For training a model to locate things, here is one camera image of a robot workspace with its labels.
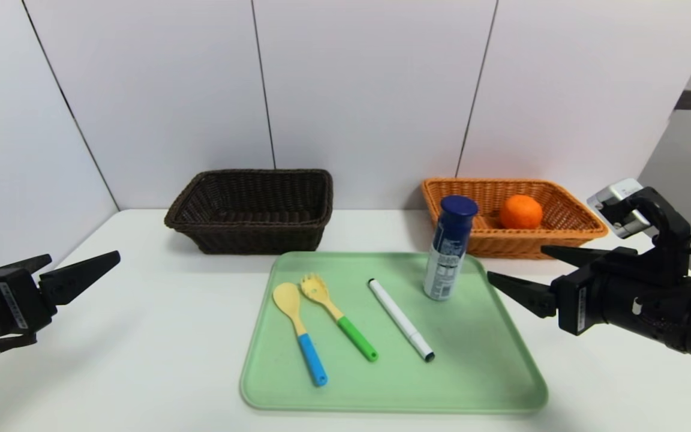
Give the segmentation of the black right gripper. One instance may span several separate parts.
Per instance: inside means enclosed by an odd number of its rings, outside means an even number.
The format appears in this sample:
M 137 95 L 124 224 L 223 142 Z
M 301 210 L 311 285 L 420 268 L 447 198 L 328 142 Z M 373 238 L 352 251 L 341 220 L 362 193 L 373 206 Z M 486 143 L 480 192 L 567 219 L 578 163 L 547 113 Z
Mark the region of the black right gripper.
M 689 349 L 691 300 L 672 293 L 687 282 L 688 251 L 655 247 L 601 250 L 546 244 L 542 254 L 574 272 L 551 286 L 487 272 L 491 286 L 537 317 L 554 317 L 562 330 L 581 335 L 593 325 L 614 325 L 674 350 Z

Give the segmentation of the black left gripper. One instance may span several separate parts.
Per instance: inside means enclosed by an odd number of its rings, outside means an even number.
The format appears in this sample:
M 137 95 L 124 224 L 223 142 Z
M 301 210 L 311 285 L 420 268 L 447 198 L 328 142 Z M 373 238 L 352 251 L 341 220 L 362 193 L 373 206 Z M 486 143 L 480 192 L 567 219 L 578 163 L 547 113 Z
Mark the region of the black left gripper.
M 99 281 L 121 261 L 118 251 L 43 273 L 39 291 L 30 274 L 52 263 L 49 254 L 0 267 L 0 351 L 37 342 L 36 333 L 52 321 L 59 306 L 66 306 Z

